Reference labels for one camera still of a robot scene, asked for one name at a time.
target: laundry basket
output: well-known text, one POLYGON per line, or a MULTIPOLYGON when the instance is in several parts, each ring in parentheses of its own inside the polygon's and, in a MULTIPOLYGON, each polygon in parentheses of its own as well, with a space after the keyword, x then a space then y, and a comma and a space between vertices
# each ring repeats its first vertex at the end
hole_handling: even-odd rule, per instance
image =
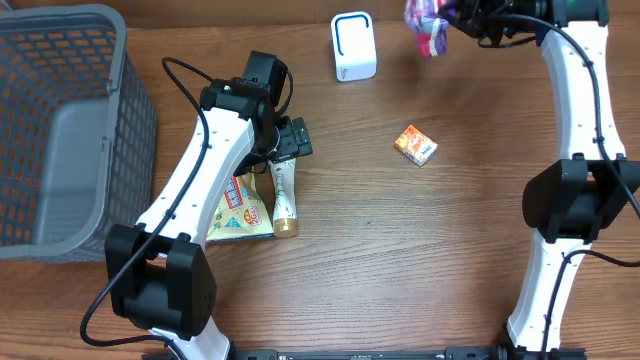
POLYGON ((156 113, 102 5, 0 13, 0 259, 98 261, 147 208, 156 113))

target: small orange box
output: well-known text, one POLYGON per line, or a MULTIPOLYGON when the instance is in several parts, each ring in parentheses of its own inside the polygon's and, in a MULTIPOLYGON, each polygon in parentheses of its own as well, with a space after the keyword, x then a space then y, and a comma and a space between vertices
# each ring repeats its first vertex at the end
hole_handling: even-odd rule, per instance
POLYGON ((414 128, 413 125, 409 125, 407 130, 396 140, 396 148, 418 166, 422 166, 436 153, 438 144, 414 128))

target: yellow snack package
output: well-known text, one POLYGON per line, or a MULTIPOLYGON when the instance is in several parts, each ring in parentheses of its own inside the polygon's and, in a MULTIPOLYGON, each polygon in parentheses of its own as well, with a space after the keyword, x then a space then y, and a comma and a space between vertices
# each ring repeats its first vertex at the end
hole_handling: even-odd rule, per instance
POLYGON ((256 179, 252 173, 231 177, 211 220, 207 242, 260 237, 273 237, 273 226, 256 193, 256 179))

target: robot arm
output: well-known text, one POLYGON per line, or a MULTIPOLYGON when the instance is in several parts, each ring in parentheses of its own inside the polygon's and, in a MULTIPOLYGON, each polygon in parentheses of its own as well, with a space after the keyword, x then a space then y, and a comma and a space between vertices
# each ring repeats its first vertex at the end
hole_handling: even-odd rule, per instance
POLYGON ((124 273, 111 290, 114 312, 170 340, 172 351, 177 346, 181 352, 176 353, 179 357, 226 360, 232 347, 211 317, 216 284, 203 251, 231 176, 245 174, 261 162, 279 163, 312 153, 304 120, 283 116, 289 99, 281 110, 274 110, 287 75, 290 99, 293 85, 286 66, 273 55, 252 52, 243 78, 213 80, 205 87, 199 104, 204 119, 199 119, 160 196, 134 228, 114 225, 105 240, 109 279, 124 273), (166 221, 165 213, 183 191, 203 147, 207 150, 199 170, 166 221), (142 258, 123 269, 163 221, 166 224, 142 258), (166 267, 147 262, 157 256, 166 256, 166 267))
POLYGON ((546 315, 565 256, 590 249, 599 230, 611 224, 627 199, 607 172, 596 142, 594 85, 583 58, 559 33, 537 27, 535 22, 510 19, 509 14, 559 26, 582 47, 593 63, 599 84, 604 149, 608 158, 616 160, 632 192, 637 188, 633 172, 638 164, 624 161, 624 146, 613 120, 605 63, 605 0, 460 0, 443 8, 441 15, 453 26, 481 41, 489 39, 496 48, 504 47, 500 46, 504 36, 535 32, 549 68, 556 110, 557 162, 531 180, 523 194, 525 221, 534 229, 531 254, 518 304, 506 326, 511 352, 549 352, 560 348, 562 315, 584 257, 574 256, 564 272, 553 305, 547 346, 541 349, 546 315))
MULTIPOLYGON (((610 158, 625 156, 615 128, 605 65, 607 27, 596 21, 572 22, 564 29, 583 46, 594 68, 600 85, 601 114, 605 148, 610 158)), ((595 134, 593 89, 587 69, 575 49, 560 35, 549 32, 541 44, 553 85, 557 121, 557 160, 571 160, 583 154, 585 160, 602 160, 595 134)), ((551 239, 547 242, 539 230, 533 230, 531 258, 522 286, 520 299, 509 317, 507 330, 515 346, 529 351, 540 351, 545 328, 549 299, 566 254, 590 249, 582 238, 551 239)), ((551 319, 548 346, 545 351, 560 348, 560 322, 569 298, 571 285, 584 255, 574 257, 562 278, 551 319)))

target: white device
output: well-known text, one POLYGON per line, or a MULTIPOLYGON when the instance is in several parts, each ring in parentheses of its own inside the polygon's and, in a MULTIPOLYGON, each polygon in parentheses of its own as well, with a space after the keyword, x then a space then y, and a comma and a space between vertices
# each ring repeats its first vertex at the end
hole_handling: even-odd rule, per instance
POLYGON ((363 80, 376 74, 373 21, 364 11, 338 14, 331 20, 338 81, 363 80))

